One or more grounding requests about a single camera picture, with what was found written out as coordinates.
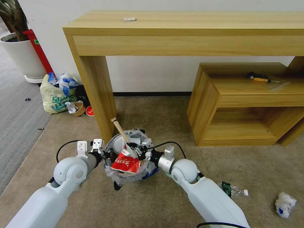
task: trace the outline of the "white plant pot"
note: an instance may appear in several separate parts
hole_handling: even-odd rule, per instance
[[[46,72],[31,42],[29,40],[7,42],[14,37],[16,37],[15,33],[2,36],[0,38],[1,46],[7,51],[28,82],[41,83]]]

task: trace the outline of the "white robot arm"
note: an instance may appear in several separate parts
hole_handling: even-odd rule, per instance
[[[93,142],[93,149],[86,153],[87,142],[78,141],[78,155],[65,158],[56,165],[50,182],[32,194],[7,228],[54,228],[67,208],[68,197],[81,186],[104,157],[101,151],[103,140],[94,139]],[[149,150],[144,155],[145,159],[171,175],[185,190],[190,202],[206,222],[224,222],[249,228],[238,205],[215,182],[204,177],[193,161],[181,159],[174,163],[173,146],[168,146],[164,153]]]

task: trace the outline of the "trash bin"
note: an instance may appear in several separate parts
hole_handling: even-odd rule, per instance
[[[125,130],[124,132],[130,138],[140,139],[140,143],[148,138],[145,134],[145,130],[132,129]],[[121,134],[118,134],[115,135],[105,147],[105,151],[111,153],[111,157],[104,160],[104,170],[107,176],[112,178],[114,184],[116,183],[117,185],[122,186],[128,182],[145,180],[158,172],[158,168],[155,166],[155,164],[146,160],[141,161],[141,165],[135,174],[113,170],[111,166],[124,147],[124,145],[121,143],[123,141],[124,140],[122,140]]]

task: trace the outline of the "red snack bag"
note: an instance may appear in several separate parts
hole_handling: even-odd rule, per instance
[[[112,169],[127,172],[127,173],[136,173],[140,167],[140,161],[138,158],[132,158],[130,153],[123,149],[122,152],[118,155],[115,162],[111,166]]]

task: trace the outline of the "wooden shelf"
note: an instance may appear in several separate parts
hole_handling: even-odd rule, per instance
[[[245,77],[260,71],[290,83]],[[187,110],[198,146],[272,145],[304,117],[304,79],[280,63],[201,63]]]
[[[200,67],[221,95],[304,95],[304,78],[297,77],[281,63],[201,63]],[[269,84],[246,78],[245,75],[251,71],[270,74],[290,83],[271,91]]]
[[[278,138],[249,108],[219,108],[208,126],[202,145],[267,145]]]

